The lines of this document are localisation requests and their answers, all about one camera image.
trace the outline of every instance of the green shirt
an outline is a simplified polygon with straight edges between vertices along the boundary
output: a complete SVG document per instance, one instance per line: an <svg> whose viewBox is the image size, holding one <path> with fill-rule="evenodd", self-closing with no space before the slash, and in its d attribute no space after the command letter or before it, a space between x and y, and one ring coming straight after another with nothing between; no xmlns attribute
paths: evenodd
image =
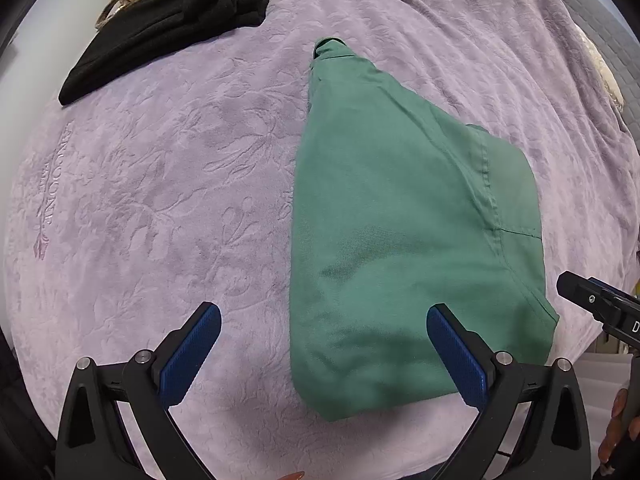
<svg viewBox="0 0 640 480"><path fill-rule="evenodd" d="M425 330L435 303L494 351L543 364L558 316L523 153L340 40L314 57L291 242L300 396L335 420L454 392Z"/></svg>

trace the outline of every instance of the finger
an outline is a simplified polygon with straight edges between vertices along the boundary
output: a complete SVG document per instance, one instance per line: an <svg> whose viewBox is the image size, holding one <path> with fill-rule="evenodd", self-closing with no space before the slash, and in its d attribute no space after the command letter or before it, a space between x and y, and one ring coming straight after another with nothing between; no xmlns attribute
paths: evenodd
<svg viewBox="0 0 640 480"><path fill-rule="evenodd" d="M614 448L622 438L622 422L618 418L612 418L607 426L607 434L598 448L598 458L602 463L609 461Z"/></svg>
<svg viewBox="0 0 640 480"><path fill-rule="evenodd" d="M638 438L639 434L640 434L640 416L636 416L636 418L632 420L631 424L629 425L629 436L631 437L631 440L635 441L636 438Z"/></svg>
<svg viewBox="0 0 640 480"><path fill-rule="evenodd" d="M304 475L304 471L298 471L297 473L291 473L290 475L283 476L278 480L300 480Z"/></svg>
<svg viewBox="0 0 640 480"><path fill-rule="evenodd" d="M622 412L626 406L626 396L628 394L628 390L626 388L622 388L618 394L616 395L616 400L613 401L613 407L611 409L611 418L616 418L622 415Z"/></svg>

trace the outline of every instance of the lavender plush fabric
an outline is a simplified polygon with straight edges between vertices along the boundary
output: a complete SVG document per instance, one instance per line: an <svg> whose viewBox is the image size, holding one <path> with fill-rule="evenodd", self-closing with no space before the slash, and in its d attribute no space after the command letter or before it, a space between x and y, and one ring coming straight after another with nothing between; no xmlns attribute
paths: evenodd
<svg viewBox="0 0 640 480"><path fill-rule="evenodd" d="M208 300L222 334L172 413L217 478L393 479L459 442L475 410L457 395L327 423L291 384L290 201L323 36L525 153L561 316L551 359L574 360L599 330L558 297L560 272L627 290L638 279L640 157L560 0L271 0L259 28L157 59L67 108L52 100L34 132L5 280L25 382L54 433L79 357L153 348Z"/></svg>

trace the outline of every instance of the black folded garment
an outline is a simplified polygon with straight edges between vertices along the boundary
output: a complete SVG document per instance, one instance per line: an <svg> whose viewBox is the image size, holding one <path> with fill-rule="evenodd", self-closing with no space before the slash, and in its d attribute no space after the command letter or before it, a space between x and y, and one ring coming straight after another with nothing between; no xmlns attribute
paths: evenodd
<svg viewBox="0 0 640 480"><path fill-rule="evenodd" d="M67 105L156 57L237 27L257 27L269 0L140 0L98 32L66 78Z"/></svg>

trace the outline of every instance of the blue gripper pad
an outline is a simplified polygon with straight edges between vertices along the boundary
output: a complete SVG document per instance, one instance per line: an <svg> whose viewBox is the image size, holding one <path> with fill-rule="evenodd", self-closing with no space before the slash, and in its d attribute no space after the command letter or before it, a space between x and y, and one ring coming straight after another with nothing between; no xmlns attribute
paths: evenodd
<svg viewBox="0 0 640 480"><path fill-rule="evenodd" d="M213 303L203 303L180 330L169 334L176 333L182 341L160 371L158 396L165 408L182 402L218 339L221 327L219 308Z"/></svg>
<svg viewBox="0 0 640 480"><path fill-rule="evenodd" d="M468 406L482 410L488 400L486 374L437 306L427 312L427 334L462 399Z"/></svg>

